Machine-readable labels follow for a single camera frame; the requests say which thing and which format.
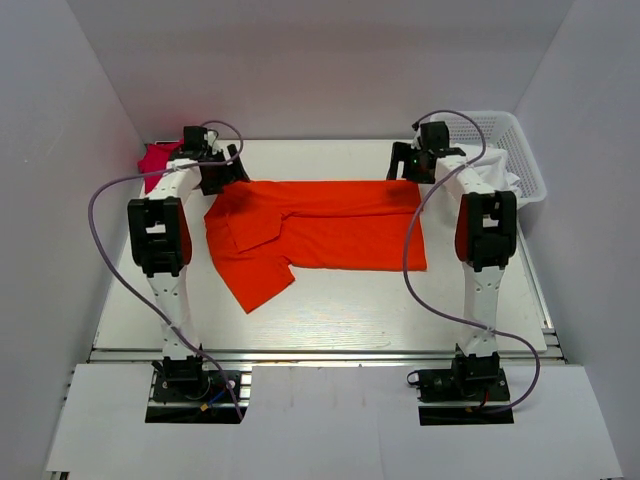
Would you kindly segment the orange t shirt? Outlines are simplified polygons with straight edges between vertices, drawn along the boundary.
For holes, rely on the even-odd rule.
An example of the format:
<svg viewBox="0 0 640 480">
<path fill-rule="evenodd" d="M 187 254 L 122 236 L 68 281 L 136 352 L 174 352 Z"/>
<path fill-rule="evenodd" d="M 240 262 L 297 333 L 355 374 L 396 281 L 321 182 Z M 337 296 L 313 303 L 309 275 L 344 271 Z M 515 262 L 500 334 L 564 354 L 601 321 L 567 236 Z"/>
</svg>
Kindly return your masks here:
<svg viewBox="0 0 640 480">
<path fill-rule="evenodd" d="M 225 187 L 204 216 L 213 265 L 250 313 L 280 294 L 293 268 L 424 271 L 416 184 L 252 181 Z"/>
</svg>

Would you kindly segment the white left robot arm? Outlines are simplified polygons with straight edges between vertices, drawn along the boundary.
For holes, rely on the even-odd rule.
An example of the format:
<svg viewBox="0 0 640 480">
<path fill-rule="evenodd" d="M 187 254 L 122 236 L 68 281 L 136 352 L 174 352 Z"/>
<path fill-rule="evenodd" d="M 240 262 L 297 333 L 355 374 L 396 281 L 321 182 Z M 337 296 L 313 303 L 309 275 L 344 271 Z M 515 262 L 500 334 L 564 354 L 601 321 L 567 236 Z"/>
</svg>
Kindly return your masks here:
<svg viewBox="0 0 640 480">
<path fill-rule="evenodd" d="M 169 151 L 157 183 L 127 205 L 132 258 L 151 288 L 155 306 L 163 314 L 162 361 L 155 364 L 166 387 L 189 400 L 205 397 L 211 374 L 191 320 L 187 268 L 193 248 L 184 207 L 192 192 L 204 196 L 223 192 L 226 185 L 249 180 L 239 149 L 218 145 L 212 121 L 183 128 L 182 143 Z"/>
</svg>

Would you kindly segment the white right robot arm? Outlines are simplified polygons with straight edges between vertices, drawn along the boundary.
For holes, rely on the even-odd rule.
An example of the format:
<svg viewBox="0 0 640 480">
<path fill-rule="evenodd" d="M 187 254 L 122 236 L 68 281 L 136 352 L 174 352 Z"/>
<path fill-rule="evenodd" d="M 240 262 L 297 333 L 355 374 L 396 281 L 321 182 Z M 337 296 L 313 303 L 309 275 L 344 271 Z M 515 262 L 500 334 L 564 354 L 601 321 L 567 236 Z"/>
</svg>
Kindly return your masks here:
<svg viewBox="0 0 640 480">
<path fill-rule="evenodd" d="M 517 198 L 484 179 L 473 154 L 450 141 L 443 121 L 416 122 L 409 143 L 392 146 L 387 177 L 441 185 L 457 202 L 454 248 L 464 274 L 463 334 L 447 369 L 408 376 L 425 403 L 485 402 L 504 378 L 496 341 L 500 284 L 516 250 Z"/>
</svg>

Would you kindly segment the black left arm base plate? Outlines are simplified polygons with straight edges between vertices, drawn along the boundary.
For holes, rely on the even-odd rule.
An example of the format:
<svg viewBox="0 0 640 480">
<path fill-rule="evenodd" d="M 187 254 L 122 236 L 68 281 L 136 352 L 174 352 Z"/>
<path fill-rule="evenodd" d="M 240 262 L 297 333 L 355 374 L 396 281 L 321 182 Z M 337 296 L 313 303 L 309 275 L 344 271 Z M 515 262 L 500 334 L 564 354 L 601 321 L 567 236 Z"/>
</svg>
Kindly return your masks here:
<svg viewBox="0 0 640 480">
<path fill-rule="evenodd" d="M 241 404 L 243 374 L 226 370 L 228 380 L 219 370 L 205 369 L 201 357 L 182 360 L 169 357 L 152 362 L 149 399 L 146 408 L 147 424 L 240 424 L 234 399 L 241 415 L 247 407 Z"/>
</svg>

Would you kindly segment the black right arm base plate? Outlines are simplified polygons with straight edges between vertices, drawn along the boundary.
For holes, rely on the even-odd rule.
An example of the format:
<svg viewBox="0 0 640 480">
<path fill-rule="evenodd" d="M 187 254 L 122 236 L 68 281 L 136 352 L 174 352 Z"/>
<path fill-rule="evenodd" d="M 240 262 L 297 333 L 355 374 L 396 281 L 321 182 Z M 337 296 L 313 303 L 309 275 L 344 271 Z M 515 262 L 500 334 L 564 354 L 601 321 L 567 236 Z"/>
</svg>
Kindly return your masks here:
<svg viewBox="0 0 640 480">
<path fill-rule="evenodd" d="M 457 355 L 450 367 L 413 370 L 406 381 L 417 390 L 419 424 L 423 427 L 514 422 L 510 391 L 498 354 Z"/>
</svg>

